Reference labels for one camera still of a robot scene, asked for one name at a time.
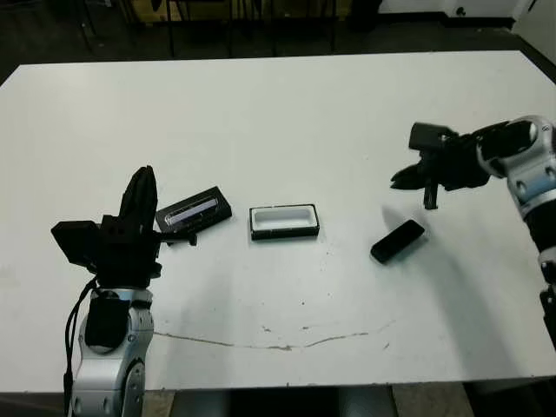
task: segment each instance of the chair leg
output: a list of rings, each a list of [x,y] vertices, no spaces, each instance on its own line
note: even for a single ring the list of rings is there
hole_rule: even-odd
[[[189,1],[185,0],[185,12],[188,14],[188,22],[191,21],[191,11],[189,10]]]
[[[93,19],[90,17],[89,7],[87,6],[87,1],[83,0],[83,9],[85,10],[85,17],[87,17],[87,22],[89,23],[91,33],[96,36],[95,25],[93,24]]]
[[[180,19],[182,19],[182,23],[184,23],[185,22],[185,16],[183,15],[182,6],[180,6],[180,0],[177,0],[175,2],[175,5],[177,6],[177,12],[180,15]]]
[[[270,38],[270,42],[272,43],[272,56],[276,56],[275,0],[270,0]]]
[[[228,0],[228,56],[231,58],[234,55],[232,50],[232,37],[233,28],[232,21],[234,19],[234,4],[233,0]]]
[[[125,6],[125,1],[124,0],[115,0],[114,1],[114,7],[117,8],[118,15],[122,19],[122,23],[125,26],[125,31],[128,34],[129,43],[131,43],[132,45],[135,45],[136,40],[133,36],[131,28],[129,27],[131,25],[131,23],[130,23],[131,21],[130,21],[129,13],[127,12],[127,8]]]
[[[330,51],[331,53],[336,52],[336,6],[337,0],[332,0],[332,28],[330,34]]]
[[[73,9],[74,18],[76,19],[77,26],[79,27],[79,33],[83,38],[83,42],[85,43],[85,47],[87,48],[87,51],[92,54],[93,49],[90,46],[89,39],[87,38],[87,34],[85,33],[85,28],[83,27],[83,23],[81,22],[81,18],[79,17],[79,6],[77,5],[77,0],[73,0],[71,4],[73,6],[72,9]]]
[[[170,13],[170,0],[166,0],[166,24],[168,25],[170,55],[172,56],[172,58],[175,58],[174,35],[172,34],[172,15]]]

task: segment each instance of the white table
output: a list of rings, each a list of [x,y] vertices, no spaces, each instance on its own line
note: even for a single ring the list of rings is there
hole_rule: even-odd
[[[0,88],[0,392],[62,390],[63,328],[90,275],[50,228],[116,214],[147,163],[159,207],[218,185],[234,212],[196,248],[161,250],[147,389],[556,374],[505,183],[440,192],[434,212],[389,188],[417,160],[413,122],[465,132],[526,114],[556,114],[556,89],[519,52],[20,67]],[[250,207],[305,202],[318,239],[250,241]],[[428,242],[370,259],[407,218]]]

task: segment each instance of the black case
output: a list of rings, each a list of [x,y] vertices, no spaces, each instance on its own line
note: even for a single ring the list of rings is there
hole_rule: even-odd
[[[202,202],[215,198],[217,200],[216,206],[202,211],[188,219],[184,219],[173,225],[168,225],[164,218],[166,215],[174,213],[179,210],[193,208]],[[156,212],[155,218],[160,231],[163,233],[184,233],[186,235],[194,235],[205,228],[208,228],[222,220],[225,220],[232,215],[232,208],[220,192],[218,187],[207,189],[197,195],[193,195],[185,200],[181,200],[176,204],[172,204],[167,208],[162,208]]]
[[[300,206],[312,206],[314,210],[314,218],[316,219],[316,226],[310,228],[274,228],[270,230],[253,230],[253,216],[252,211],[255,209],[270,209],[275,207],[300,207]],[[253,207],[249,209],[249,226],[251,228],[251,240],[260,241],[263,239],[277,239],[282,237],[303,237],[303,236],[317,236],[319,230],[321,229],[321,224],[319,223],[319,216],[316,213],[316,207],[314,204],[289,204],[284,206],[263,206],[263,207]]]

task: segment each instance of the small black object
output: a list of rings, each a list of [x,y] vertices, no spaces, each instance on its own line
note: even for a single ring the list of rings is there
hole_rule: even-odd
[[[371,255],[378,262],[386,263],[409,243],[421,236],[424,231],[425,229],[417,222],[408,220],[388,236],[376,242],[371,248]]]
[[[321,225],[314,204],[249,209],[251,239],[317,236]]]
[[[179,233],[195,236],[232,215],[232,208],[218,187],[181,200],[156,212],[156,223],[165,235]]]

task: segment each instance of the crack on table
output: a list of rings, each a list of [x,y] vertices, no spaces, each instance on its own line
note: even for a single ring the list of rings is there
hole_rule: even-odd
[[[256,346],[256,345],[237,345],[234,343],[227,343],[225,341],[212,341],[209,339],[201,339],[198,337],[191,337],[191,336],[181,336],[179,334],[171,334],[171,333],[160,333],[154,332],[157,336],[162,337],[169,337],[171,339],[179,339],[182,341],[195,341],[197,343],[206,343],[209,345],[216,345],[216,346],[223,346],[225,348],[244,348],[244,349],[267,349],[267,350],[281,350],[282,352],[291,352],[294,349],[303,349],[303,348],[311,348],[317,345],[321,345],[322,343],[326,343],[328,341],[338,341],[341,339],[347,339],[350,337],[361,337],[361,336],[368,336],[368,332],[359,332],[359,333],[352,333],[352,334],[341,334],[338,336],[330,336],[326,339],[321,339],[319,341],[314,341],[312,343],[308,343],[306,345],[300,346],[293,346],[293,345],[272,345],[272,346]]]
[[[311,348],[316,345],[320,345],[321,343],[326,343],[327,341],[338,341],[340,339],[347,339],[348,337],[357,337],[357,336],[368,336],[368,332],[360,332],[360,333],[352,333],[352,334],[343,334],[341,336],[331,336],[327,337],[326,339],[322,339],[320,341],[314,341],[313,343],[309,343],[305,345],[305,348]]]

